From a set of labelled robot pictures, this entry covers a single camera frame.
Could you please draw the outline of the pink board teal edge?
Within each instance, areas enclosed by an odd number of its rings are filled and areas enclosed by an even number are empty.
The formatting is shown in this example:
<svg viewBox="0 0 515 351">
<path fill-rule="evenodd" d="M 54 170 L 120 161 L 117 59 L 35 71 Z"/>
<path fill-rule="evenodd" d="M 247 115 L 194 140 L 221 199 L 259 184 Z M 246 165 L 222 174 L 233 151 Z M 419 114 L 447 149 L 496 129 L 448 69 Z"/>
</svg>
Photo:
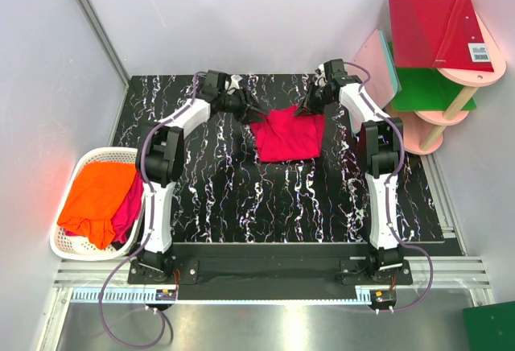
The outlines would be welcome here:
<svg viewBox="0 0 515 351">
<path fill-rule="evenodd" d="M 392 52 L 383 31 L 376 29 L 351 62 L 369 72 L 370 78 L 365 83 L 364 90 L 380 109 L 384 109 L 401 86 L 393 65 Z"/>
</svg>

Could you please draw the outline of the crimson red t shirt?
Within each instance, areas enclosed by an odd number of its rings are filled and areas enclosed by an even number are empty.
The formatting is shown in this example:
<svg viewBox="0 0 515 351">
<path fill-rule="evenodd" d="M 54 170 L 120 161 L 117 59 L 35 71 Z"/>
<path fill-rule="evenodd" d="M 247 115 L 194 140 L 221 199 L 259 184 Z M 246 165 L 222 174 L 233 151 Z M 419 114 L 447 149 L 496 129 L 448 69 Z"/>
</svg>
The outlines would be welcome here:
<svg viewBox="0 0 515 351">
<path fill-rule="evenodd" d="M 261 163 L 316 159 L 321 155 L 323 114 L 295 116 L 295 105 L 272 110 L 265 120 L 250 125 Z"/>
</svg>

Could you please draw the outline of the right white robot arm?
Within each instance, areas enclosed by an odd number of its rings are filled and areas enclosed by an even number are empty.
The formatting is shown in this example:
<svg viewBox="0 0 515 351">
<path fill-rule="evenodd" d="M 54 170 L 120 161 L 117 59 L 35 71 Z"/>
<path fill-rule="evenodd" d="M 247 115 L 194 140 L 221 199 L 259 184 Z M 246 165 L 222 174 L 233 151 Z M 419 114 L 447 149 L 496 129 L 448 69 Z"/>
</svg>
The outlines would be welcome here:
<svg viewBox="0 0 515 351">
<path fill-rule="evenodd" d="M 362 80 L 348 74 L 347 65 L 342 59 L 321 64 L 295 116 L 323 114 L 327 105 L 337 103 L 360 123 L 357 160 L 370 198 L 369 252 L 363 272 L 373 283 L 390 283 L 403 265 L 395 221 L 398 173 L 405 155 L 403 123 L 391 118 L 366 92 L 370 73 Z"/>
</svg>

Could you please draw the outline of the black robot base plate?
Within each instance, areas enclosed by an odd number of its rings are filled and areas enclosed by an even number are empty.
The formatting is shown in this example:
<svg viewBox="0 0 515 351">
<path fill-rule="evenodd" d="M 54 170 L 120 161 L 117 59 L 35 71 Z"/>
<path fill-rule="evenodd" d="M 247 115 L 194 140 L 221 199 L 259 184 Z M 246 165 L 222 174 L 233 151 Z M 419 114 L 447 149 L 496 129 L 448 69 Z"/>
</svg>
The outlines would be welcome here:
<svg viewBox="0 0 515 351">
<path fill-rule="evenodd" d="M 226 303 L 357 299 L 356 287 L 385 286 L 368 276 L 366 244 L 176 243 L 167 256 L 180 272 L 179 300 Z"/>
</svg>

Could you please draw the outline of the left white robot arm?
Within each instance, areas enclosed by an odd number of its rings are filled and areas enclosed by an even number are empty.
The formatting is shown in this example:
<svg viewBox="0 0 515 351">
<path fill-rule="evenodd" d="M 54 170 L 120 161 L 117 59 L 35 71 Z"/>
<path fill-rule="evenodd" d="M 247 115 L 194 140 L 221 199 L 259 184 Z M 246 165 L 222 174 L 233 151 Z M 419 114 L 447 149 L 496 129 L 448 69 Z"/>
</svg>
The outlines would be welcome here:
<svg viewBox="0 0 515 351">
<path fill-rule="evenodd" d="M 135 167 L 143 180 L 144 228 L 136 263 L 156 283 L 177 275 L 171 255 L 171 202 L 185 164 L 185 139 L 218 113 L 249 125 L 266 111 L 241 84 L 241 76 L 209 70 L 194 75 L 192 96 L 175 112 L 151 123 L 138 145 Z"/>
</svg>

